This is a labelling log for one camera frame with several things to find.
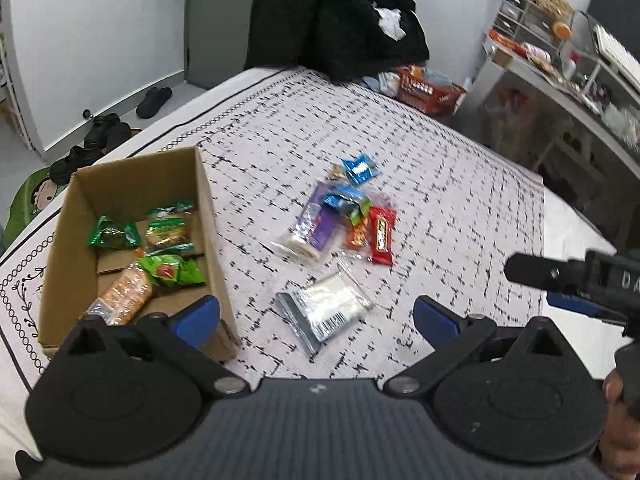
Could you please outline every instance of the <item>hand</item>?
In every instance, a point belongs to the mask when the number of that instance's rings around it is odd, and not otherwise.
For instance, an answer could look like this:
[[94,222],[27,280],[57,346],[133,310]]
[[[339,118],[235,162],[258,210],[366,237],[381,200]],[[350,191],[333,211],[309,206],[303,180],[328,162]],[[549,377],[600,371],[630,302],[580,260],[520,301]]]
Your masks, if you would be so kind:
[[609,415],[598,447],[605,471],[616,480],[635,480],[640,474],[640,422],[628,414],[621,401],[622,386],[622,379],[615,370],[602,385]]

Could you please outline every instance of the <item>monitor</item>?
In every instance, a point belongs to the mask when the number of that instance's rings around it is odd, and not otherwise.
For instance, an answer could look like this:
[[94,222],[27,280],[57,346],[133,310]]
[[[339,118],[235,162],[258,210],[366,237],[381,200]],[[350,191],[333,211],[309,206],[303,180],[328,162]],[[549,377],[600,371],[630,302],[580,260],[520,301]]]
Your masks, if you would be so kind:
[[640,0],[591,0],[588,13],[640,60]]

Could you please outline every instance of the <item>keyboard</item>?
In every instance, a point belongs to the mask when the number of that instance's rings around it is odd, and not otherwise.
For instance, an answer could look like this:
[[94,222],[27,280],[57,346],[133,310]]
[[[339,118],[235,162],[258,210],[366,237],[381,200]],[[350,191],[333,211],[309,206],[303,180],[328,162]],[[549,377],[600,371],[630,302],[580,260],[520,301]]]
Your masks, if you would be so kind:
[[609,34],[604,27],[596,25],[593,29],[600,55],[608,60],[640,92],[640,63],[621,43]]

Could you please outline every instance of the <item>black slipper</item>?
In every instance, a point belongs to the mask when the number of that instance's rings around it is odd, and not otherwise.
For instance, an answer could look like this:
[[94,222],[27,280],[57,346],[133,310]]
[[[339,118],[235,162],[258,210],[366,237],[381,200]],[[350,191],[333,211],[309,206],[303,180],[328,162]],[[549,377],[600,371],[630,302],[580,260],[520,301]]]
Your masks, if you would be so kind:
[[94,126],[84,138],[84,146],[89,149],[103,149],[107,145],[107,130],[119,122],[118,114],[95,116]]
[[118,123],[107,131],[107,146],[105,153],[110,153],[131,138],[131,128],[127,123]]
[[49,168],[49,178],[54,184],[64,186],[71,180],[79,168],[92,165],[101,158],[102,152],[96,148],[81,148],[73,146],[65,158],[54,162]]
[[169,100],[173,91],[165,86],[164,88],[150,88],[146,96],[136,108],[136,113],[141,119],[150,119],[158,113],[162,105]]

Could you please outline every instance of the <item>barcode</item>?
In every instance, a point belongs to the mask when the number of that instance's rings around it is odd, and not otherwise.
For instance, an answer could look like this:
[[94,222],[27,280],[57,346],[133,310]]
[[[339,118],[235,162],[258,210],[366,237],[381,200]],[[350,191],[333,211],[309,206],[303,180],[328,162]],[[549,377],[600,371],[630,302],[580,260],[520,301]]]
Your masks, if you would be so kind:
[[332,336],[335,332],[341,329],[341,327],[347,324],[347,318],[344,317],[344,314],[341,312],[336,312],[329,319],[324,320],[318,326],[318,332],[320,333],[320,337],[318,338],[320,341],[324,341]]

